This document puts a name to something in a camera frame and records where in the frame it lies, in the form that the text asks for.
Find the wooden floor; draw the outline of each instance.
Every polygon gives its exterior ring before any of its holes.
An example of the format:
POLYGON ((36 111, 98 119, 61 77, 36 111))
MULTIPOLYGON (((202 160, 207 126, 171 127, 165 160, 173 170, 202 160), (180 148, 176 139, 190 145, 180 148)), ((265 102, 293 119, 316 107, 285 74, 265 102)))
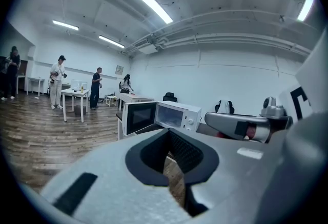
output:
MULTIPOLYGON (((80 116, 67 112, 64 122, 63 111, 52 110, 49 98, 35 96, 20 92, 14 100, 2 101, 0 128, 1 146, 17 180, 39 192, 52 176, 87 152, 117 141, 117 107, 98 104, 97 110, 89 110, 83 124, 80 116)), ((71 97, 66 97, 67 111, 71 103, 71 97)), ((170 180, 171 193, 182 204, 185 190, 180 168, 167 159, 164 174, 170 180)))

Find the chair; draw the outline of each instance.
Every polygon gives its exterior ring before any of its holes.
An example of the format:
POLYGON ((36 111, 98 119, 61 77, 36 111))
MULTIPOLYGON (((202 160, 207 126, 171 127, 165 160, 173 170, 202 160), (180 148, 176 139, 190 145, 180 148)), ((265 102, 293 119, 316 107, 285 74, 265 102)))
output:
POLYGON ((174 93, 166 93, 165 96, 163 96, 163 101, 172 101, 172 102, 178 102, 178 99, 174 97, 174 93))

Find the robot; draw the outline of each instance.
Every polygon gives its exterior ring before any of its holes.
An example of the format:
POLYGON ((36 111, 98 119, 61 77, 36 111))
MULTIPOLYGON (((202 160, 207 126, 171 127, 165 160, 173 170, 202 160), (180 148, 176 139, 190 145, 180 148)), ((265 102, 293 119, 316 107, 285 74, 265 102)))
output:
POLYGON ((324 31, 296 74, 300 85, 267 98, 260 116, 206 114, 209 126, 235 140, 156 130, 90 152, 41 196, 22 189, 52 223, 281 221, 309 195, 328 162, 327 42, 324 31), (249 124, 260 133, 245 141, 249 124), (162 174, 169 151, 184 173, 184 207, 162 174))

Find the microwave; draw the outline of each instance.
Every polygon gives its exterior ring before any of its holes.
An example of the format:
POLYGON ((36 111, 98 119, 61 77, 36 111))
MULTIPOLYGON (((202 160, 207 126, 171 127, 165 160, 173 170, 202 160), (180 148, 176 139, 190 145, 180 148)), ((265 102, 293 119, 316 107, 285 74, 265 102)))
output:
POLYGON ((122 113, 124 135, 132 134, 152 124, 164 128, 198 129, 201 108, 172 101, 125 103, 122 113))

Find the hair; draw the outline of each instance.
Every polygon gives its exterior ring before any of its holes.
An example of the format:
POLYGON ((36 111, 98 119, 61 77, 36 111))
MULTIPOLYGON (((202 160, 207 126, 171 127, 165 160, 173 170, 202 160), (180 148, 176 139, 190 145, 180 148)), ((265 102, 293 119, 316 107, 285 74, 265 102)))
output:
POLYGON ((11 48, 11 52, 10 52, 10 58, 11 58, 11 59, 13 59, 13 57, 14 57, 14 51, 17 51, 17 52, 18 52, 16 46, 13 46, 13 47, 11 48))
POLYGON ((128 81, 128 85, 129 85, 129 84, 130 84, 130 79, 128 78, 128 75, 126 75, 126 76, 124 77, 124 82, 125 82, 126 80, 128 81))

